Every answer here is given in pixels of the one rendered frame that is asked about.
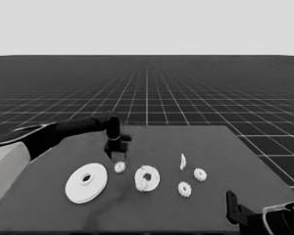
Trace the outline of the large thick white disc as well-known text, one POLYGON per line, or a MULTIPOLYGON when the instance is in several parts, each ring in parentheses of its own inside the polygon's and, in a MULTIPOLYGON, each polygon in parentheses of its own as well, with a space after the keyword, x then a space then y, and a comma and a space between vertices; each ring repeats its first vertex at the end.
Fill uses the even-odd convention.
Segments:
POLYGON ((66 182, 65 193, 75 204, 88 203, 100 195, 107 182, 108 172, 102 164, 85 164, 71 174, 66 182))

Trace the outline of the white round carrier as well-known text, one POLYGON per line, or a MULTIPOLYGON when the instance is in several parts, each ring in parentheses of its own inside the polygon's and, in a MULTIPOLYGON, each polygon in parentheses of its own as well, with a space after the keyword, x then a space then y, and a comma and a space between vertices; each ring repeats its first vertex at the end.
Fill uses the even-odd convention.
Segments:
POLYGON ((150 192, 155 190, 161 180, 160 173, 158 170, 150 165, 143 165, 134 174, 134 182, 136 187, 136 182, 140 180, 146 180, 148 186, 144 192, 150 192))

